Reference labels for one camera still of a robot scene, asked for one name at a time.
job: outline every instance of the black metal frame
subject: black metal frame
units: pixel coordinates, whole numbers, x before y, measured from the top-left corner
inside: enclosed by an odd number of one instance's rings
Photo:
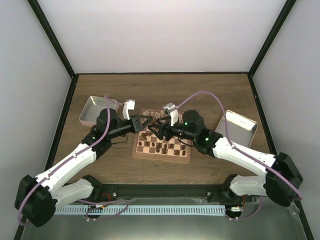
[[[285,22],[287,16],[289,15],[291,9],[293,8],[296,0],[287,0],[284,4],[279,16],[277,17],[270,33],[268,34],[261,50],[259,51],[252,67],[250,68],[249,72],[140,72],[140,73],[80,73],[75,74],[75,72],[72,69],[72,66],[70,65],[60,43],[58,42],[57,37],[55,36],[44,12],[42,11],[39,3],[37,0],[28,0],[31,8],[33,9],[36,17],[38,18],[40,24],[42,25],[45,33],[47,34],[50,42],[52,43],[54,49],[56,50],[61,62],[63,63],[65,69],[67,70],[68,74],[71,77],[71,83],[70,87],[67,93],[67,97],[62,109],[62,113],[58,122],[58,126],[54,135],[53,143],[49,152],[49,156],[47,159],[47,163],[45,166],[45,169],[47,170],[50,168],[53,164],[55,155],[57,153],[58,145],[60,142],[61,134],[66,122],[66,118],[68,115],[68,111],[71,105],[71,101],[76,89],[76,84],[79,78],[80,74],[121,74],[121,75],[127,75],[127,74],[247,74],[249,83],[252,89],[252,93],[254,95],[256,107],[262,122],[262,127],[266,136],[266,140],[270,149],[270,152],[272,154],[277,154],[277,150],[274,144],[274,141],[271,136],[270,129],[268,127],[268,123],[266,120],[266,116],[264,114],[255,83],[253,80],[253,76],[256,73],[259,65],[263,61],[266,53],[268,52],[271,44],[273,43],[274,39],[276,38],[279,30],[281,29],[283,23]],[[135,197],[182,197],[187,194],[188,197],[201,197],[206,198],[209,191],[212,192],[219,192],[221,189],[221,185],[171,185],[171,184],[165,184],[165,185],[147,185],[147,184],[139,184],[139,185],[132,185],[132,184],[113,184],[109,185],[111,188],[116,188],[118,192],[118,197],[122,196],[125,198],[132,198],[133,195]],[[215,199],[217,202],[223,201],[222,199],[219,199],[219,197],[215,196]],[[300,219],[303,224],[304,232],[307,236],[308,240],[313,240],[314,237],[312,235],[312,232],[310,230],[306,215],[304,213],[304,210],[302,208],[301,202],[296,201],[296,206],[300,209]],[[24,227],[19,226],[16,235],[14,237],[15,240],[21,239],[22,232]]]

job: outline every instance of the wooden table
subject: wooden table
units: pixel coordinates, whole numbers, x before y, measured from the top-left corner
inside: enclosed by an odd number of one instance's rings
[[[140,108],[161,109],[170,102],[180,104],[200,90],[216,94],[226,110],[257,121],[259,126],[251,148],[269,152],[246,74],[92,74],[79,76],[54,164],[72,152],[89,133],[90,128],[79,122],[89,96],[108,94],[119,102],[134,99],[132,114],[138,114]],[[212,130],[222,117],[220,106],[209,95],[200,94],[181,107],[182,111],[190,109],[197,110]],[[70,182],[90,174],[105,184],[222,184],[230,174],[252,175],[238,165],[203,155],[194,148],[189,164],[133,158],[133,141],[134,134],[128,134],[127,143],[112,146]]]

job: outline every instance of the white wall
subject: white wall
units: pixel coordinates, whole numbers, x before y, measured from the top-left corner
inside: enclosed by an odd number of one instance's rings
[[[285,0],[39,0],[76,73],[248,71]]]
[[[0,8],[0,239],[13,239],[19,181],[44,170],[70,77],[26,0]]]
[[[297,1],[254,82],[278,152],[288,153],[304,182],[302,205],[320,239],[320,1]]]

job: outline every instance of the black cable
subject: black cable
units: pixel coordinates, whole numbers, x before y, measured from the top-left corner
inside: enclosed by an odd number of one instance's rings
[[[115,145],[115,144],[125,144],[125,143],[127,143],[128,142],[128,135],[126,134],[126,135],[123,135],[123,136],[121,136],[122,138],[126,138],[125,139],[125,141],[117,141],[117,142],[115,142],[115,143],[112,143],[112,145]]]
[[[182,144],[184,144],[184,145],[186,145],[186,146],[190,147],[190,148],[192,148],[192,147],[194,147],[194,146],[195,146],[195,145],[190,145],[190,144],[188,144],[188,143],[186,143],[186,142],[182,141],[179,137],[178,137],[178,141],[179,141],[180,143],[182,143]]]

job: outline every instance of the white ventilation grille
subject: white ventilation grille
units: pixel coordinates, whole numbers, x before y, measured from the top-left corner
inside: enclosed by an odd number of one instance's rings
[[[85,215],[88,211],[87,205],[68,205],[55,212],[56,215]],[[104,209],[93,209],[89,215],[114,215],[126,206],[110,205]],[[224,216],[226,207],[224,205],[129,205],[121,215],[201,215],[201,216]]]

